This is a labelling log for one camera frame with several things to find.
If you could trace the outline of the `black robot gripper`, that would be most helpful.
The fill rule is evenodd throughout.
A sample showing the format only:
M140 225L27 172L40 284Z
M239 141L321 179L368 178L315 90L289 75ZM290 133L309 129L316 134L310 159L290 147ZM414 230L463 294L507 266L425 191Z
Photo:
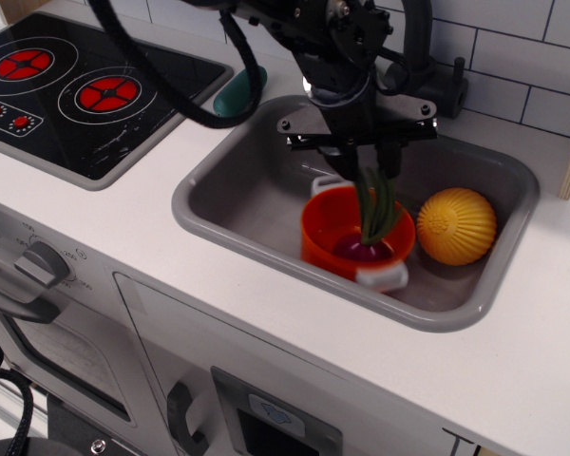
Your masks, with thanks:
M378 168L389 180L399 176L402 149L438 137L436 108L404 94L384 95L372 71L347 92L304 83L309 102L281 118L277 131L293 150L317 150L345 181L358 178L358 149L373 146Z

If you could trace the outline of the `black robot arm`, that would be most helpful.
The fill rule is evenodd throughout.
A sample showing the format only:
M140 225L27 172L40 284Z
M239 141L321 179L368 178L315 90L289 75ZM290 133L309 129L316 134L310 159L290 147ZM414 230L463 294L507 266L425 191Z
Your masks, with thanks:
M244 45L239 17L263 26L289 50L310 86L309 106L284 118L279 130L290 147L317 150L342 178L354 181L357 149L371 145L378 169L389 179L401 169L410 142L432 139L436 105L415 93L428 56L431 9L407 1L412 22L403 52L386 48L389 14L372 1L197 1L216 10L225 31Z

